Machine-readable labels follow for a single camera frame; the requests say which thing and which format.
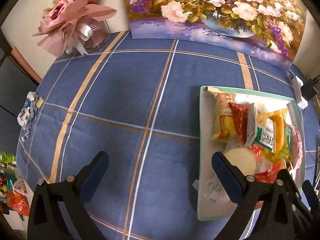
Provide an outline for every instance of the blue tablecloth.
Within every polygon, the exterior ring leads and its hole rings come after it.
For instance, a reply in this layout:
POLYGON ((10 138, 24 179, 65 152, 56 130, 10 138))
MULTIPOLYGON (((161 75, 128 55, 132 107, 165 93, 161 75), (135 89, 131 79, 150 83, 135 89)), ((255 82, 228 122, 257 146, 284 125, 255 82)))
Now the blue tablecloth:
MULTIPOLYGON (((64 180, 106 151, 109 168, 85 208, 107 239, 213 239, 227 219, 198 221, 191 186, 199 173, 202 85, 294 98, 287 73, 247 55, 113 33, 100 51, 63 55, 49 69, 37 90, 45 104, 18 143, 18 168, 34 189, 39 178, 64 180)), ((319 137, 312 102, 301 114, 312 181, 319 137)))

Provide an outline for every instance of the pink flower bouquet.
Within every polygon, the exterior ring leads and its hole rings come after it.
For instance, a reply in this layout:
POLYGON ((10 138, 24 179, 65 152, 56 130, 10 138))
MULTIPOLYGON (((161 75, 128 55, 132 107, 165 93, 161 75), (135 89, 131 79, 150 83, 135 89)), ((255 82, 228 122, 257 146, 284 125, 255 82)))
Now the pink flower bouquet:
POLYGON ((32 36, 48 34, 38 46, 60 57, 66 48, 76 47, 81 54, 87 54, 83 47, 90 37, 81 33, 81 25, 87 21, 104 21, 116 14, 116 10, 104 5, 97 5, 98 0, 53 0, 53 7, 44 10, 38 33, 32 36))

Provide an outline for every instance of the metal screw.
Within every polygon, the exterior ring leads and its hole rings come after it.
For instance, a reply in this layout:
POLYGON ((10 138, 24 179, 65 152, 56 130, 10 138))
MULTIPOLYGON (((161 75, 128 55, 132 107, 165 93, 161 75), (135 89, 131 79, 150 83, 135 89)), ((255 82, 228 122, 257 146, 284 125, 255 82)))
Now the metal screw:
POLYGON ((247 181, 254 182, 254 176, 252 175, 247 176, 247 181))
POLYGON ((282 186, 282 185, 283 185, 283 181, 280 180, 280 179, 277 179, 277 184, 278 184, 279 186, 282 186))
POLYGON ((42 186, 42 185, 44 184, 44 179, 38 179, 38 180, 37 180, 37 184, 38 184, 39 186, 42 186))
POLYGON ((70 175, 67 177, 67 182, 73 182, 75 180, 75 176, 70 175))

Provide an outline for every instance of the canvas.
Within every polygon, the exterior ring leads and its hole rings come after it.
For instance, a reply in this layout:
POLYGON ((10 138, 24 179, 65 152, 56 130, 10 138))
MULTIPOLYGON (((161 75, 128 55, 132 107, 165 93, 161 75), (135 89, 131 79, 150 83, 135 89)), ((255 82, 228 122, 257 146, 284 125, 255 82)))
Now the canvas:
POLYGON ((284 71, 307 10, 300 0, 125 0, 134 39, 198 41, 243 52, 284 71))

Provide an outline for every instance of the wall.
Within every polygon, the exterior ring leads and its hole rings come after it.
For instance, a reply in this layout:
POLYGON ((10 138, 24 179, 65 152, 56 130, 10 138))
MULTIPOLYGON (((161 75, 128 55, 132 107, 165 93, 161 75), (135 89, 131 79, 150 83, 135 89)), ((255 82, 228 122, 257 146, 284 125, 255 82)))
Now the wall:
MULTIPOLYGON (((37 46, 44 36, 31 35, 37 32, 43 9, 51 4, 52 0, 19 0, 1 27, 9 44, 17 47, 41 78, 56 57, 37 46)), ((124 0, 101 0, 100 4, 117 10, 117 14, 107 21, 111 32, 129 30, 124 0)))
MULTIPOLYGON (((19 0, 1 27, 10 45, 18 48, 40 77, 45 75, 55 57, 44 49, 37 47, 37 43, 42 39, 42 36, 31 37, 31 35, 37 32, 42 11, 51 5, 51 1, 19 0)), ((117 14, 107 21, 111 32, 129 30, 124 0, 100 0, 100 4, 117 9, 117 14)), ((319 50, 320 29, 308 13, 305 33, 293 62, 300 68, 305 77, 314 77, 320 74, 318 66, 319 50)))

